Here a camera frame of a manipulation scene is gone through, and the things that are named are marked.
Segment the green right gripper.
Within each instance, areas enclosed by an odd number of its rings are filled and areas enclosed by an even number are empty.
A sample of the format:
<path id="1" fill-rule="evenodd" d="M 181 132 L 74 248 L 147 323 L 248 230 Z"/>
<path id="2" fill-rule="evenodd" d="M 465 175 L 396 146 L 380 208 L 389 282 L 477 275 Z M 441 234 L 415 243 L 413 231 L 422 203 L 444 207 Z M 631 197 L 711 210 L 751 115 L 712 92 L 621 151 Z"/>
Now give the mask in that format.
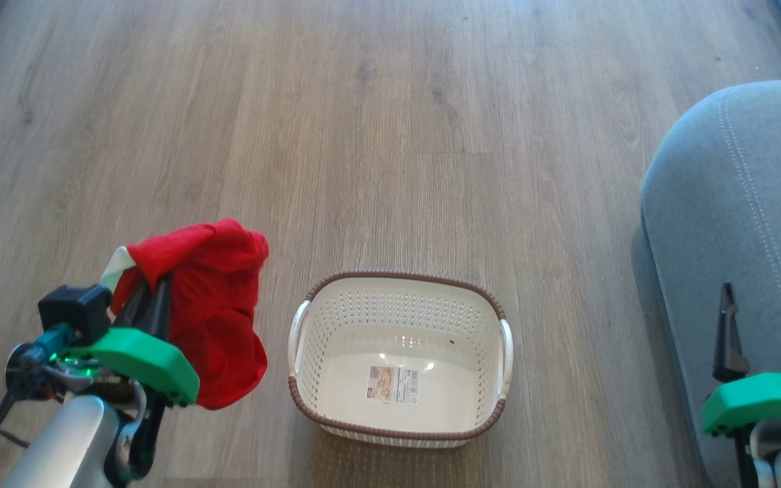
<path id="1" fill-rule="evenodd" d="M 701 407 L 705 433 L 720 435 L 765 420 L 781 418 L 781 373 L 750 373 L 743 355 L 731 283 L 722 285 L 713 359 L 713 379 L 723 383 Z"/>

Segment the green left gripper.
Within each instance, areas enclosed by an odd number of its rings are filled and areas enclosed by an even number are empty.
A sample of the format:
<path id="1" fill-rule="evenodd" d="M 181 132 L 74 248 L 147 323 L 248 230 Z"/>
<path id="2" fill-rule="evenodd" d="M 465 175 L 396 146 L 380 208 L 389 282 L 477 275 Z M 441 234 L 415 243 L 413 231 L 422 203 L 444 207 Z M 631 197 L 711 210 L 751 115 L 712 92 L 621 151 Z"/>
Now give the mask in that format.
<path id="1" fill-rule="evenodd" d="M 146 279 L 139 278 L 117 315 L 117 328 L 92 345 L 57 352 L 56 358 L 69 367 L 78 359 L 95 359 L 101 367 L 139 381 L 176 405 L 195 405 L 199 376 L 182 351 L 167 342 L 171 300 L 170 274 L 161 276 L 154 293 Z"/>

